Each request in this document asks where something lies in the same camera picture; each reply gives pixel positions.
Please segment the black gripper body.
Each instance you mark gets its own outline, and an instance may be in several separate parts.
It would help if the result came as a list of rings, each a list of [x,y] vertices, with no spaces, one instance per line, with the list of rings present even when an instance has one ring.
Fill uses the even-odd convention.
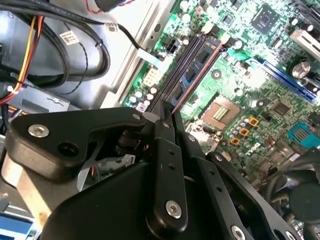
[[[181,164],[136,163],[61,203],[43,240],[215,240],[204,195]]]

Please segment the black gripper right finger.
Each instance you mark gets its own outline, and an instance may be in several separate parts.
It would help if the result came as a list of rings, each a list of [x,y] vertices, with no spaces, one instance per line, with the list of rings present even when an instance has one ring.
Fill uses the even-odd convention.
[[[298,240],[300,236],[218,152],[205,155],[172,113],[176,140],[217,220],[219,240]]]

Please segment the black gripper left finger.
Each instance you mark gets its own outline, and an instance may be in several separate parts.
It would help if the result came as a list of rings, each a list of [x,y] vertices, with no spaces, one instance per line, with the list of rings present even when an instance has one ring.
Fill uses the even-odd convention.
[[[167,102],[151,113],[119,107],[20,116],[9,124],[4,149],[4,180],[43,229],[61,203],[127,167],[183,169]]]

